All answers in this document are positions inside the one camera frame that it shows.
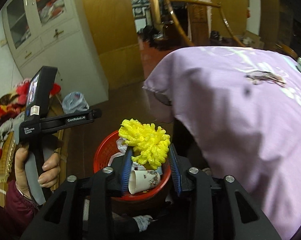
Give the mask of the person's left hand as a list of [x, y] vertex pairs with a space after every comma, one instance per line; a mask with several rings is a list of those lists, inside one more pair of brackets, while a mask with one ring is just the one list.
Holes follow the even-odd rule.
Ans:
[[[16, 187], [28, 198], [31, 197], [25, 172], [25, 162], [28, 157], [28, 145], [21, 146], [15, 154], [15, 179]], [[41, 187], [51, 188], [58, 182], [60, 173], [59, 153], [54, 152], [43, 164], [43, 173], [39, 176], [38, 183]]]

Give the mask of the maroon sleeve forearm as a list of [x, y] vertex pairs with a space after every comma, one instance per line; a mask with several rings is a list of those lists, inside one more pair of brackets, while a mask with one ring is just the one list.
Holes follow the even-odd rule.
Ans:
[[22, 228], [27, 228], [39, 212], [38, 207], [17, 189], [14, 180], [8, 184], [4, 209]]

